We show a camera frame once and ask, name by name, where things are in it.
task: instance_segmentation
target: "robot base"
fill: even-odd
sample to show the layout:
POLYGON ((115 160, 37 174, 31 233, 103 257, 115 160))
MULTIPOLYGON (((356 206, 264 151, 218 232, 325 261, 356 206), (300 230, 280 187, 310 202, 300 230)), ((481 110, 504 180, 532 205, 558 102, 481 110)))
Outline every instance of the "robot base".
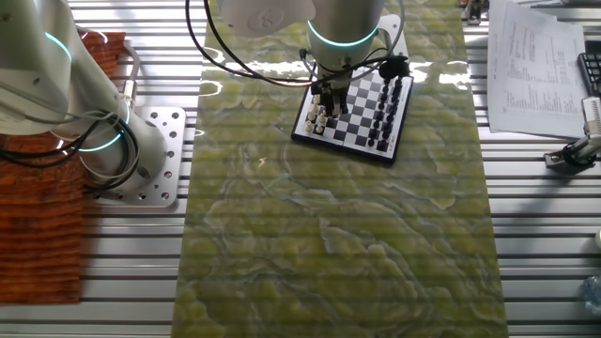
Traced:
POLYGON ((94 193, 89 203, 96 206, 116 207, 169 207, 177 199, 179 167, 186 129, 186 113, 181 108, 172 107, 136 107, 136 113, 144 120, 154 124, 167 143, 167 152, 157 154, 165 157, 161 172, 148 180, 139 189, 120 192, 94 193))

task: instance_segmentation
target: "marble-patterned mat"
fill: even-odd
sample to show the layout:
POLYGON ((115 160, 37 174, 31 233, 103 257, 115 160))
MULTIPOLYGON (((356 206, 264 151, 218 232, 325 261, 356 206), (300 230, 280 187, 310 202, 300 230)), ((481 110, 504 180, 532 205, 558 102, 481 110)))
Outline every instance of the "marble-patterned mat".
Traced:
MULTIPOLYGON (((293 143, 303 90, 205 69, 174 338, 507 337, 456 5, 406 1, 415 85, 392 167, 293 143)), ((306 24, 218 27, 255 69, 304 75, 306 24)))

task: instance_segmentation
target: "chessboard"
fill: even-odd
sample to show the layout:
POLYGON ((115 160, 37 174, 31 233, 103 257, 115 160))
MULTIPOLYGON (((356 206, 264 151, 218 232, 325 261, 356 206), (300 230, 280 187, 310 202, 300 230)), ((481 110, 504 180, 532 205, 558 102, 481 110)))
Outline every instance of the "chessboard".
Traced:
POLYGON ((348 114, 337 117, 327 117, 307 90, 292 139, 394 163, 412 85, 411 77, 384 80, 374 71, 350 84, 348 114))

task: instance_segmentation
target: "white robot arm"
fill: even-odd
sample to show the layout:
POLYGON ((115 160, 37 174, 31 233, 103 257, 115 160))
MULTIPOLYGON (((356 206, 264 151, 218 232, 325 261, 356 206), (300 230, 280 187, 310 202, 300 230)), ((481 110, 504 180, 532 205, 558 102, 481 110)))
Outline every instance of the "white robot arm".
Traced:
MULTIPOLYGON (((94 61, 65 0, 0 1, 0 46, 0 133, 52 131, 68 142, 85 135, 99 116, 112 115, 129 126, 138 145, 126 168, 131 175, 119 189, 136 189, 160 172, 164 137, 134 113, 131 98, 94 61), (87 112, 96 112, 95 119, 87 112)), ((125 136, 105 125, 80 149, 91 173, 101 173, 95 182, 123 175, 118 168, 127 157, 118 142, 125 136)))
MULTIPOLYGON (((341 114, 352 72, 332 75, 360 64, 377 34, 385 33, 389 54, 407 55, 404 39, 398 39, 401 19, 381 18, 385 0, 217 0, 217 4, 223 19, 243 37, 262 37, 307 21, 309 53, 316 59, 319 80, 328 79, 322 99, 331 115, 341 114)), ((98 120, 97 115, 88 118, 92 112, 117 116, 139 145, 129 169, 135 175, 119 189, 135 189, 161 171, 166 153, 162 134, 134 113, 131 97, 117 90, 87 52, 67 0, 0 1, 0 46, 0 133, 52 131, 67 142, 85 135, 98 120)), ((96 181, 119 173, 124 158, 116 142, 122 137, 119 130, 100 128, 89 136, 81 151, 96 181)))
MULTIPOLYGON (((292 23, 306 21, 308 53, 316 60, 318 80, 361 63, 378 34, 383 34, 389 55, 408 55, 402 36, 404 19, 395 15, 381 17, 385 0, 218 0, 217 3, 223 20, 243 37, 263 37, 292 23)), ((319 89, 328 115, 344 112, 352 75, 339 76, 319 89)))

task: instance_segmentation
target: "black cable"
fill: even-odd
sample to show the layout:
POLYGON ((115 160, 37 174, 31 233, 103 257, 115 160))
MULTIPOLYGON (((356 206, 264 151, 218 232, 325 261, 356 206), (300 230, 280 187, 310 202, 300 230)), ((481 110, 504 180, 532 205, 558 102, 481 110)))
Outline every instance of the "black cable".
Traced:
MULTIPOLYGON (((119 134, 121 132, 121 129, 118 126, 118 122, 115 123, 114 119, 110 120, 109 122, 114 126, 117 134, 119 134)), ((119 143, 121 144, 121 150, 123 151, 123 156, 121 158, 121 163, 119 164, 119 167, 116 169, 116 172, 119 174, 122 174, 128 168, 128 163, 130 162, 130 157, 131 157, 131 150, 130 150, 128 141, 125 138, 125 136, 119 137, 119 143)), ((113 178, 113 179, 110 179, 105 184, 114 184, 115 182, 117 182, 117 180, 118 180, 118 178, 113 178)), ((86 189, 88 189, 88 192, 84 192, 84 193, 88 194, 88 193, 94 192, 94 188, 92 188, 88 185, 84 185, 84 187, 86 189)))
POLYGON ((20 160, 41 160, 41 159, 45 159, 48 157, 56 156, 56 155, 61 154, 63 151, 68 150, 68 148, 66 148, 65 146, 61 147, 60 149, 49 151, 49 152, 44 152, 44 153, 20 153, 20 152, 2 149, 2 150, 0 150, 0 160, 8 161, 10 163, 17 164, 17 165, 20 165, 20 166, 23 166, 26 168, 32 168, 32 169, 48 169, 48 168, 55 167, 57 165, 61 165, 65 162, 69 161, 70 159, 72 159, 79 152, 79 150, 84 145, 85 139, 87 139, 87 137, 89 137, 89 135, 96 129, 96 127, 99 124, 100 124, 100 121, 94 122, 94 124, 82 136, 80 136, 77 140, 75 140, 71 144, 69 144, 68 146, 72 146, 72 151, 60 160, 57 160, 57 161, 54 161, 51 163, 44 163, 44 164, 34 164, 34 163, 26 162, 26 161, 20 161, 20 160))
MULTIPOLYGON (((205 51, 205 49, 200 45, 200 42, 198 42, 198 39, 196 38, 196 35, 193 31, 193 27, 192 27, 192 20, 191 20, 191 15, 190 15, 190 3, 191 0, 185 0, 185 12, 186 12, 186 24, 188 26, 188 31, 190 33, 190 36, 194 42, 194 45, 196 46, 196 49, 213 65, 215 65, 216 67, 223 69, 225 71, 228 71, 230 73, 233 73, 235 75, 238 76, 243 76, 245 78, 251 78, 251 79, 256 79, 256 80, 263 80, 263 81, 267 81, 271 84, 274 85, 282 85, 282 86, 288 86, 288 87, 299 87, 298 85, 286 85, 286 84, 279 84, 277 83, 279 82, 287 82, 287 83, 302 83, 302 82, 307 82, 304 80, 298 80, 298 79, 278 79, 278 78, 267 78, 255 71, 253 71, 252 69, 248 68, 248 66, 246 66, 246 64, 244 64, 244 62, 242 62, 239 58, 236 57, 236 55, 227 47, 227 45, 225 44, 225 42, 221 39, 221 36, 219 35, 219 32, 216 30, 215 27, 215 23, 212 20, 212 17, 210 15, 210 9, 208 6, 208 0, 205 0, 205 11, 207 12, 207 21, 209 26, 211 27, 211 29, 213 30, 213 35, 215 36, 215 38, 218 40, 218 42, 220 43, 220 45, 222 46, 223 50, 228 53, 230 56, 232 56, 237 63, 245 68, 245 69, 249 69, 251 74, 249 73, 245 73, 245 72, 241 72, 241 71, 237 71, 237 70, 233 70, 230 69, 226 66, 223 66, 221 64, 219 64, 217 61, 215 61, 212 57, 210 57, 210 55, 207 54, 207 52, 205 51)), ((329 77, 325 77, 321 80, 318 80, 316 82, 312 82, 309 85, 322 85, 328 81, 332 81, 341 77, 346 76, 347 74, 349 74, 350 72, 357 70, 361 67, 365 67, 365 66, 369 66, 375 63, 379 63, 379 62, 384 62, 384 61, 390 61, 392 59, 395 59, 396 57, 399 56, 387 56, 387 57, 382 57, 382 58, 377 58, 377 59, 373 59, 373 60, 364 60, 363 62, 361 62, 358 65, 352 66, 352 67, 348 67, 342 71, 337 72, 336 74, 333 74, 329 77)))
POLYGON ((215 65, 216 67, 223 69, 227 72, 230 72, 232 74, 238 75, 238 76, 242 76, 245 78, 250 78, 250 79, 257 79, 255 76, 242 72, 242 71, 237 71, 234 69, 230 69, 222 64, 220 64, 219 62, 215 61, 215 59, 213 59, 207 52, 205 52, 205 49, 200 45, 200 42, 198 42, 198 39, 196 38, 196 33, 194 33, 194 29, 192 27, 192 19, 190 17, 190 0, 186 0, 186 4, 185 4, 185 12, 186 12, 186 24, 188 26, 188 33, 190 34, 190 37, 192 38, 194 45, 196 46, 196 49, 213 65, 215 65))
POLYGON ((374 50, 372 53, 370 53, 369 55, 367 55, 367 56, 364 58, 364 60, 363 60, 363 61, 367 61, 367 60, 368 60, 370 57, 372 57, 372 55, 374 55, 375 53, 377 53, 377 52, 380 52, 380 51, 388 51, 388 48, 385 48, 385 47, 380 47, 380 48, 378 48, 378 49, 374 50))
MULTIPOLYGON (((119 122, 116 125, 116 130, 117 130, 117 132, 121 133, 121 138, 125 138, 126 136, 130 138, 131 145, 133 147, 133 156, 136 160, 131 166, 126 165, 125 167, 121 167, 119 169, 119 173, 117 173, 117 175, 121 175, 124 173, 124 171, 127 168, 130 168, 129 169, 130 172, 127 175, 125 175, 121 178, 116 178, 116 179, 110 180, 109 182, 107 182, 103 185, 100 185, 98 187, 90 187, 90 186, 86 185, 85 187, 87 189, 89 189, 91 192, 105 192, 105 191, 110 191, 111 189, 119 187, 120 185, 125 183, 128 179, 130 179, 131 176, 133 176, 133 173, 135 173, 135 168, 138 166, 138 163, 140 162, 140 158, 138 156, 139 152, 140 152, 138 140, 135 137, 135 134, 131 130, 130 126, 128 126, 122 119, 119 119, 119 122)), ((124 155, 125 155, 124 158, 126 158, 126 156, 127 156, 127 158, 129 158, 131 156, 129 148, 124 153, 124 155)))
POLYGON ((253 69, 251 69, 250 67, 248 67, 242 60, 240 60, 236 54, 234 54, 234 52, 232 52, 229 47, 227 47, 227 44, 225 43, 225 41, 223 41, 222 36, 219 34, 219 31, 217 30, 217 27, 215 26, 215 22, 213 21, 213 16, 211 15, 210 12, 210 5, 208 3, 208 0, 204 0, 205 2, 205 12, 207 13, 207 23, 208 26, 210 27, 211 31, 213 32, 213 36, 215 37, 215 39, 217 39, 217 42, 219 42, 219 45, 222 46, 223 51, 226 52, 232 59, 234 59, 234 61, 236 61, 236 63, 238 63, 242 68, 246 69, 248 72, 250 72, 251 74, 253 74, 253 76, 256 79, 260 79, 263 81, 266 81, 272 85, 282 85, 282 86, 293 86, 293 85, 288 85, 288 84, 280 84, 278 83, 278 81, 280 82, 294 82, 294 83, 307 83, 306 86, 311 85, 310 81, 306 81, 306 80, 297 80, 297 79, 278 79, 278 78, 270 78, 267 76, 264 76, 262 74, 259 74, 258 72, 254 71, 253 69))

